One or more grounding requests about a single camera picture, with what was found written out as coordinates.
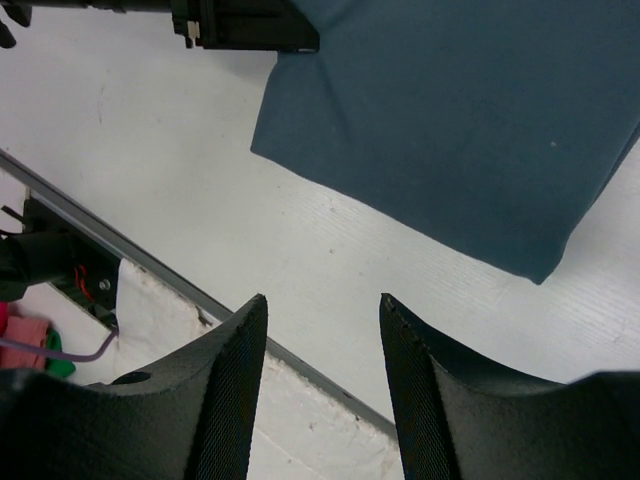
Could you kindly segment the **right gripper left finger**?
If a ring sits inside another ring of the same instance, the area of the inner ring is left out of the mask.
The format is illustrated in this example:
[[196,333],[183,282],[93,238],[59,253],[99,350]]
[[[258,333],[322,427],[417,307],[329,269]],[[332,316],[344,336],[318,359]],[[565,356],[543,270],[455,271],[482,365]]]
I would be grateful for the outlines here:
[[1,373],[5,479],[243,479],[268,326],[257,295],[228,320],[110,384]]

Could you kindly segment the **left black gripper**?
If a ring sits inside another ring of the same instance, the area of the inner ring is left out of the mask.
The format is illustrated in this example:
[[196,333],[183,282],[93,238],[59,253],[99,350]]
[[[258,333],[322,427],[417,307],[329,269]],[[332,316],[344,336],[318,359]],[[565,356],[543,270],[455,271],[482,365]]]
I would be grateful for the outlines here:
[[316,52],[320,35],[286,0],[200,0],[170,3],[174,32],[189,48]]

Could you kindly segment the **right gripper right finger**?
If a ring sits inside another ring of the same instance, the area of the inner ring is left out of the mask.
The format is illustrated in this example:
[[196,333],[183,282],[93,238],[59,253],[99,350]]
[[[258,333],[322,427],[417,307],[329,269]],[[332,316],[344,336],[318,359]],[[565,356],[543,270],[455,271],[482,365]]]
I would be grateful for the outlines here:
[[390,294],[379,325],[408,479],[635,479],[639,375],[569,384],[491,360]]

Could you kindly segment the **grey-blue t-shirt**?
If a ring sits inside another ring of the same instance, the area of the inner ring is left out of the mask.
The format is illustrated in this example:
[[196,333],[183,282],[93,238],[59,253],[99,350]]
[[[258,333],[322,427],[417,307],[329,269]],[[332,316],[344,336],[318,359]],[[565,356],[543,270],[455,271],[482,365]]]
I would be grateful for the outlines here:
[[251,150],[534,283],[639,138],[635,1],[303,1]]

